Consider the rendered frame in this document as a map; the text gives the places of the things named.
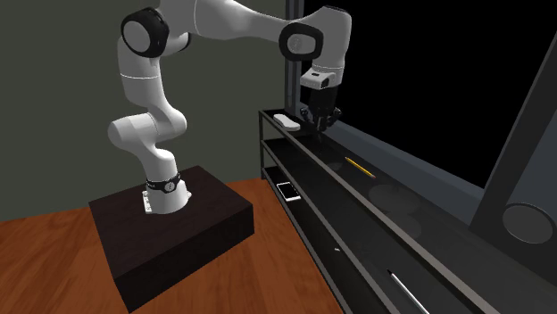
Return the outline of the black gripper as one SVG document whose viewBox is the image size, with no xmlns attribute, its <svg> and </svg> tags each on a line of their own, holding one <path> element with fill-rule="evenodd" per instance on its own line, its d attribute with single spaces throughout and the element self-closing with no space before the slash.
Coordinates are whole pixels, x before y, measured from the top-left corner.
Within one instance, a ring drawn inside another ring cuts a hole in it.
<svg viewBox="0 0 557 314">
<path fill-rule="evenodd" d="M 310 92 L 308 107 L 314 118 L 318 118 L 316 129 L 319 132 L 331 127 L 342 115 L 342 111 L 336 106 L 338 86 L 328 87 Z M 310 123 L 309 112 L 306 108 L 300 109 L 300 114 L 306 123 Z"/>
</svg>

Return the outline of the yellow pencil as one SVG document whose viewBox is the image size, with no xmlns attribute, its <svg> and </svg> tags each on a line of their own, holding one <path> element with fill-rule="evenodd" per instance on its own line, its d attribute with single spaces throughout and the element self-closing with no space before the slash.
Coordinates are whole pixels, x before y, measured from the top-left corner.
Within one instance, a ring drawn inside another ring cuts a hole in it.
<svg viewBox="0 0 557 314">
<path fill-rule="evenodd" d="M 371 173 L 369 170 L 365 169 L 363 166 L 361 166 L 360 164 L 358 164 L 354 160 L 350 159 L 349 157 L 345 157 L 345 160 L 347 162 L 349 162 L 350 164 L 352 164 L 356 169 L 358 169 L 362 173 L 366 174 L 368 177 L 376 178 L 376 176 L 373 173 Z"/>
</svg>

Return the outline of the white smartphone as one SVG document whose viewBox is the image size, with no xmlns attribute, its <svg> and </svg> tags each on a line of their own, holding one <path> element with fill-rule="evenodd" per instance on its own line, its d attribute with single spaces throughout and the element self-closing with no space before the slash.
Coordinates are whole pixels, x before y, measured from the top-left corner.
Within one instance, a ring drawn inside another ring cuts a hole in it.
<svg viewBox="0 0 557 314">
<path fill-rule="evenodd" d="M 301 199 L 301 195 L 290 182 L 278 183 L 276 187 L 285 202 L 293 202 Z"/>
</svg>

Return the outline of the black shelf unit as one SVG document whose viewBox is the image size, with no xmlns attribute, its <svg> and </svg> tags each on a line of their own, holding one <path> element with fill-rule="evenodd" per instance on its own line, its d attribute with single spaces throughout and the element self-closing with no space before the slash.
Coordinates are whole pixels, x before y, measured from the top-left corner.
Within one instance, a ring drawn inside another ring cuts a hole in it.
<svg viewBox="0 0 557 314">
<path fill-rule="evenodd" d="M 352 314 L 557 314 L 557 214 L 484 191 L 344 123 L 277 125 L 263 174 L 301 199 L 287 213 Z M 345 160 L 349 157 L 376 178 Z"/>
</svg>

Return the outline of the dark robot stand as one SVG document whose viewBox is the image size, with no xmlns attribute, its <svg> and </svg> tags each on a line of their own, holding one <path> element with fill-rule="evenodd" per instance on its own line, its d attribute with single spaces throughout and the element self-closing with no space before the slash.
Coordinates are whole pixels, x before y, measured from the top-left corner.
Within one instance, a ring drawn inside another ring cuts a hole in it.
<svg viewBox="0 0 557 314">
<path fill-rule="evenodd" d="M 254 233 L 253 205 L 200 166 L 181 172 L 192 196 L 147 214 L 133 186 L 90 202 L 112 279 L 133 312 Z"/>
</svg>

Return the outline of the silver pen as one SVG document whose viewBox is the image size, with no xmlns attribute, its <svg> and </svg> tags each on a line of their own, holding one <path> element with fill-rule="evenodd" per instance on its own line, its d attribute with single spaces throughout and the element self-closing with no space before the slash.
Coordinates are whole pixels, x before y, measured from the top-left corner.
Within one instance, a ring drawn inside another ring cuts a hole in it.
<svg viewBox="0 0 557 314">
<path fill-rule="evenodd" d="M 404 294 L 412 301 L 412 303 L 419 309 L 422 314 L 430 314 L 428 310 L 422 305 L 422 303 L 413 295 L 413 293 L 406 287 L 406 285 L 398 278 L 398 276 L 387 269 L 388 275 L 394 280 L 394 282 L 402 289 Z"/>
</svg>

